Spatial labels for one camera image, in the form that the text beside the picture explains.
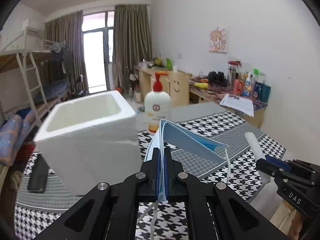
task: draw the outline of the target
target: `brown curtain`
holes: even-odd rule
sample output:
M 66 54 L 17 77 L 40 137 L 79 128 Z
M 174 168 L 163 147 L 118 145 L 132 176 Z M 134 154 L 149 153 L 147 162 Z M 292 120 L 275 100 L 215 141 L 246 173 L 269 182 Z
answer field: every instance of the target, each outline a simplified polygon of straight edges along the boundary
M 142 58 L 151 60 L 151 41 L 146 5 L 116 5 L 113 35 L 113 83 L 128 87 L 128 70 Z
M 84 64 L 83 34 L 81 30 L 82 22 L 82 11 L 75 12 L 47 22 L 44 32 L 45 38 L 49 41 L 65 42 L 73 58 L 73 69 L 68 71 L 68 73 L 71 73 L 70 81 L 73 83 L 82 74 L 84 82 L 80 86 L 84 91 L 88 91 L 88 80 Z M 44 71 L 44 79 L 49 83 L 65 78 L 63 77 L 61 68 L 57 67 L 57 63 L 55 62 L 49 62 Z

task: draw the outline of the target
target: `green bottle cap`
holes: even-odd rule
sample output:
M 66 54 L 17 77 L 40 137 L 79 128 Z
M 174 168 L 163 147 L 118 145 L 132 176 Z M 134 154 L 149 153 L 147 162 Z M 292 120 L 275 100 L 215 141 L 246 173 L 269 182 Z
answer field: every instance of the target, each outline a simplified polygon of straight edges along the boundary
M 259 75 L 259 70 L 256 69 L 256 68 L 254 68 L 254 69 L 253 69 L 253 74 L 254 74 L 254 75 Z

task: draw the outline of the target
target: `silver screw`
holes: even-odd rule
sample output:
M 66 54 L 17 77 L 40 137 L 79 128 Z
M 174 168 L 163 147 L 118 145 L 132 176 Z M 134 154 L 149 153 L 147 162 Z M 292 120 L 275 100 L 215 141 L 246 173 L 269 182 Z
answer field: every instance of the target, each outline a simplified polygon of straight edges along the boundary
M 188 173 L 180 172 L 180 173 L 178 174 L 178 177 L 179 177 L 180 179 L 186 179 L 186 178 L 188 177 Z
M 98 184 L 98 189 L 99 190 L 105 190 L 105 189 L 107 189 L 107 187 L 108 187 L 108 184 L 105 183 L 105 182 L 102 182 L 102 183 Z
M 137 177 L 138 179 L 143 179 L 145 176 L 146 176 L 146 174 L 145 174 L 144 172 L 138 172 L 138 173 L 136 174 L 136 177 Z
M 227 187 L 227 185 L 224 184 L 223 182 L 218 182 L 218 183 L 216 184 L 216 187 L 217 187 L 218 189 L 225 189 L 225 188 Z

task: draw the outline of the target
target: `white bottle on floor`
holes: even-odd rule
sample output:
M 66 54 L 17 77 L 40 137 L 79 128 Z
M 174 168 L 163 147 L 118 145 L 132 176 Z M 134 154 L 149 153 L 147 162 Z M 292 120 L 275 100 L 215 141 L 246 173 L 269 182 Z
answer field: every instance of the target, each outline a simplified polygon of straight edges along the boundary
M 171 110 L 170 96 L 162 90 L 162 83 L 159 79 L 160 74 L 156 73 L 153 91 L 149 92 L 144 99 L 147 131 L 151 135 L 158 130 L 161 119 L 169 118 Z

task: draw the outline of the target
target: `white box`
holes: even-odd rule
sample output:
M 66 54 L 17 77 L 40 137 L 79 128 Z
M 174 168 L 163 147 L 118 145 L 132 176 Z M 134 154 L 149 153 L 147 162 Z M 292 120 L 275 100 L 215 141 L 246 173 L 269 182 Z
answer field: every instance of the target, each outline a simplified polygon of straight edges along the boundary
M 141 167 L 135 111 L 118 91 L 58 104 L 34 141 L 74 195 L 120 183 Z

